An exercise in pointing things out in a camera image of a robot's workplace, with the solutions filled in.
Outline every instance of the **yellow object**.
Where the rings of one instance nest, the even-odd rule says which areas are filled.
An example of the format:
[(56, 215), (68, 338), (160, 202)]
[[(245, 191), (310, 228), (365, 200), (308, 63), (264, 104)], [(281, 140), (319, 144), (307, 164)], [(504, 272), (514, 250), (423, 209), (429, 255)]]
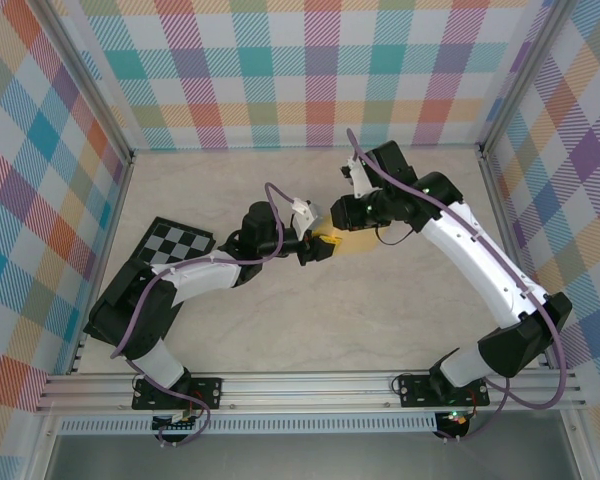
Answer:
[[(378, 233), (382, 236), (386, 230), (387, 227), (380, 228), (378, 229)], [(335, 241), (327, 240), (329, 237), (338, 240), (333, 255), (370, 252), (378, 245), (378, 238), (373, 228), (357, 230), (355, 232), (340, 230), (333, 226), (331, 216), (325, 217), (324, 222), (313, 231), (313, 236), (321, 236), (322, 240), (328, 243), (336, 243)]]

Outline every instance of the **colorful plaid backdrop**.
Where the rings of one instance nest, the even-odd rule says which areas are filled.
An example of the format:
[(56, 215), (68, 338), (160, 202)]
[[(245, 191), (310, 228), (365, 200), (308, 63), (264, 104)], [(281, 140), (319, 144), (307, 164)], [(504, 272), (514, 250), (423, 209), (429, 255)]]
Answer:
[(130, 142), (174, 149), (346, 145), (347, 127), (473, 144), (542, 1), (54, 4)]
[(122, 165), (25, 0), (1, 0), (0, 479), (71, 353)]
[(495, 153), (526, 268), (573, 301), (562, 338), (600, 446), (600, 0), (579, 2)]

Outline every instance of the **black and white checkerboard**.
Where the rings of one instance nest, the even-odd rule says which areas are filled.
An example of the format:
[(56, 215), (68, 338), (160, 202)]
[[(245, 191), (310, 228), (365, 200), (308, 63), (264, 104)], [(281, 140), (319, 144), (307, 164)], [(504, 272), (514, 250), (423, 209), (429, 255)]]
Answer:
[(209, 232), (156, 217), (131, 258), (140, 258), (152, 265), (176, 263), (206, 255), (215, 243)]

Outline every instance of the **marble surface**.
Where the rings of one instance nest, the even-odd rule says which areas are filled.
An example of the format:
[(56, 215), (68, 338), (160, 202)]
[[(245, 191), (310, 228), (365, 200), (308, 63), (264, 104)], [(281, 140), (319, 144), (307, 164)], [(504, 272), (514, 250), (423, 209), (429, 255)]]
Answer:
[[(339, 168), (349, 150), (223, 151), (142, 154), (137, 159), (104, 284), (155, 216), (215, 234), (239, 228), (272, 181), (325, 209), (351, 193)], [(405, 151), (423, 176), (439, 170), (464, 193), (499, 239), (473, 150)], [(278, 201), (283, 220), (290, 210)], [(386, 240), (400, 238), (404, 224)], [(185, 302), (166, 343), (192, 371), (302, 371), (428, 368), (450, 350), (495, 328), (469, 282), (421, 235), (399, 246), (334, 257), (304, 268), (275, 259), (248, 284)], [(112, 348), (89, 338), (80, 372), (124, 372)]]

